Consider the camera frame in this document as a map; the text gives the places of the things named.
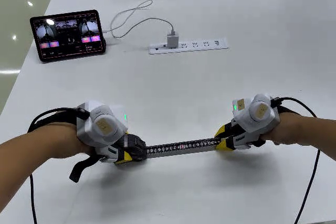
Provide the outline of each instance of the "power outlet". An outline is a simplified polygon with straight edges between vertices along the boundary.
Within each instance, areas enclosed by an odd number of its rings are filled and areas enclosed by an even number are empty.
[[[150,45],[148,51],[150,55],[166,54],[169,52],[188,52],[213,49],[229,48],[225,38],[222,39],[204,39],[195,41],[184,41],[179,43],[178,48],[167,48],[167,43]]]

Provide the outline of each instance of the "metal bar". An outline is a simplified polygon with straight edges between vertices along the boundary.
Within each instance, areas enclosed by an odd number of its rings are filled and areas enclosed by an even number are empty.
[[[220,137],[214,137],[186,142],[148,146],[146,148],[147,158],[214,151],[221,140],[222,138]]]

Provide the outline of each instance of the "white table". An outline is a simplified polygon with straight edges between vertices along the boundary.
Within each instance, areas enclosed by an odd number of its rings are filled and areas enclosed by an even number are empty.
[[[46,14],[94,8],[107,28],[142,1],[51,0]],[[32,44],[0,117],[0,141],[25,133],[42,111],[89,99],[124,104],[130,132],[147,145],[212,136],[232,118],[232,99],[258,92],[291,95],[335,118],[334,0],[154,0],[132,21],[149,16],[167,18],[181,40],[226,36],[230,49],[150,56],[147,45],[164,41],[168,30],[158,22],[103,56],[42,64]],[[268,143],[135,166],[99,163],[79,184],[68,176],[84,156],[50,160],[34,172],[37,216],[41,224],[292,223],[315,152]],[[336,219],[335,180],[336,163],[322,155],[302,223]],[[0,223],[33,223],[29,198],[26,182]]]

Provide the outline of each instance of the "tablet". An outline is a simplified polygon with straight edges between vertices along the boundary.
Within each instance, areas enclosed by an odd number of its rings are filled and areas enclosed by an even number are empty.
[[[32,17],[30,25],[41,61],[98,55],[106,50],[96,10]]]

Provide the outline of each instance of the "black wrist strap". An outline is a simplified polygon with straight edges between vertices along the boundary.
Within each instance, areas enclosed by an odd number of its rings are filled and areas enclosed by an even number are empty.
[[[33,124],[28,132],[31,132],[37,128],[40,128],[42,126],[45,126],[50,123],[71,123],[73,125],[77,125],[77,117],[78,112],[76,110],[73,111],[62,111],[56,114],[53,114],[47,118],[41,119],[37,121],[35,124]],[[78,162],[72,169],[72,172],[70,174],[70,179],[77,183],[79,181],[79,178],[83,172],[83,170],[87,167],[90,167],[94,165],[96,162],[98,162],[103,156],[98,155],[96,153],[92,153],[89,158],[86,160]]]
[[[77,115],[76,112],[73,111],[62,111],[53,115],[48,116],[47,118],[41,119],[33,124],[28,132],[31,132],[37,128],[45,126],[49,123],[71,123],[73,125],[77,125]]]

